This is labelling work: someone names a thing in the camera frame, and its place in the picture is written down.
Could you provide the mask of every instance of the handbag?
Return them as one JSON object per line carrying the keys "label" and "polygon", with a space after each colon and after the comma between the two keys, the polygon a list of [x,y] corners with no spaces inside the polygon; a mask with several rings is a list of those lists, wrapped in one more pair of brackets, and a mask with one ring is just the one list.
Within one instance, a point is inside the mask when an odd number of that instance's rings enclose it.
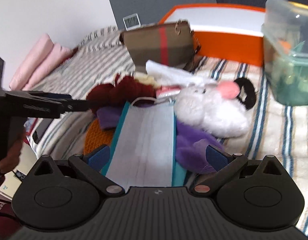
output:
{"label": "handbag", "polygon": [[153,60],[190,72],[194,70],[194,56],[200,50],[197,39],[194,48],[193,37],[189,23],[178,20],[124,31],[120,41],[131,55],[136,71],[146,73],[146,62]]}

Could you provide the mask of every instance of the transparent storage bin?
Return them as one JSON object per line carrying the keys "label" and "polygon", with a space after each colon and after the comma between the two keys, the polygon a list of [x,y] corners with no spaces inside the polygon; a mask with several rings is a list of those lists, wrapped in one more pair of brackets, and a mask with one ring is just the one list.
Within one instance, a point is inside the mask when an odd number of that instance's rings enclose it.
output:
{"label": "transparent storage bin", "polygon": [[275,100],[308,105],[308,6],[268,0],[262,32],[264,68]]}

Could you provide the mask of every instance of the dark red cloth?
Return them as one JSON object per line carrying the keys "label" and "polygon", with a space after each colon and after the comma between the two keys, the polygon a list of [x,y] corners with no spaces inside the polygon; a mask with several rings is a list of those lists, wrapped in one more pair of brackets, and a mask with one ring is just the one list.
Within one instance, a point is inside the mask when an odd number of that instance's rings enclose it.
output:
{"label": "dark red cloth", "polygon": [[[4,182],[4,177],[0,179],[0,186]],[[14,217],[14,213],[10,203],[0,201],[0,213]],[[12,218],[0,216],[0,237],[7,238],[15,233],[21,225]]]}
{"label": "dark red cloth", "polygon": [[115,78],[115,86],[112,84],[100,84],[94,87],[86,97],[91,103],[92,112],[95,114],[100,107],[124,106],[125,102],[132,103],[139,97],[156,98],[156,91],[150,85],[144,85],[133,77],[125,76],[121,82],[117,82],[119,75]]}

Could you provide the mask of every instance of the hand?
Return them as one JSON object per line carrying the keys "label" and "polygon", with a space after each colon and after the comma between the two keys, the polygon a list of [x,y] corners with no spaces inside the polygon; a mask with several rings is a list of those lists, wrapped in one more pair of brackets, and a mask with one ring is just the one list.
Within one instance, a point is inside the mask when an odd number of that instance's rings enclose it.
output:
{"label": "hand", "polygon": [[7,173],[16,168],[19,164],[20,150],[23,146],[23,136],[21,135],[12,147],[8,150],[7,156],[0,161],[0,173]]}

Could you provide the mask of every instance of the digital clock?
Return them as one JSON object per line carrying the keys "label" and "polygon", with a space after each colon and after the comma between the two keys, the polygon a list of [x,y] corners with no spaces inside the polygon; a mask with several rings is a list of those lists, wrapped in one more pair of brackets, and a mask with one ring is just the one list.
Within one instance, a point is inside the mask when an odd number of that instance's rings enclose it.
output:
{"label": "digital clock", "polygon": [[127,31],[141,27],[141,22],[137,13],[124,17],[123,21]]}

